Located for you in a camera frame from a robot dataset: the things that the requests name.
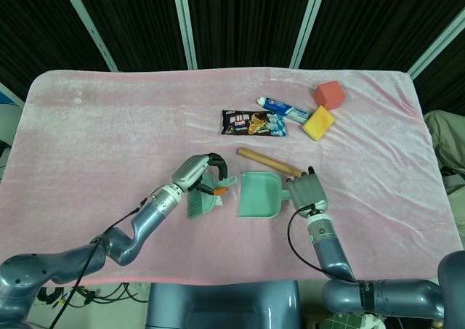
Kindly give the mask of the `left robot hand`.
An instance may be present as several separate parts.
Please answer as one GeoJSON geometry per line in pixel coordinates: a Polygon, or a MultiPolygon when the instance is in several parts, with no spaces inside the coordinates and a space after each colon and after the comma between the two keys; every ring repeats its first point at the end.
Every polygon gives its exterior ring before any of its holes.
{"type": "Polygon", "coordinates": [[[172,181],[183,192],[197,190],[207,195],[217,195],[214,188],[201,183],[203,174],[210,166],[218,169],[219,181],[227,178],[228,168],[224,158],[216,153],[209,153],[188,158],[172,175],[172,181]]]}

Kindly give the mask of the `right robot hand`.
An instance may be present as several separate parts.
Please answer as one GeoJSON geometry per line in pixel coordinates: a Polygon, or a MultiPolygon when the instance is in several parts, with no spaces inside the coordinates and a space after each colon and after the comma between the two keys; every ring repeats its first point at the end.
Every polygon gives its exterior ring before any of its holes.
{"type": "Polygon", "coordinates": [[[326,212],[328,198],[312,166],[300,177],[287,178],[286,182],[294,208],[300,216],[326,212]]]}

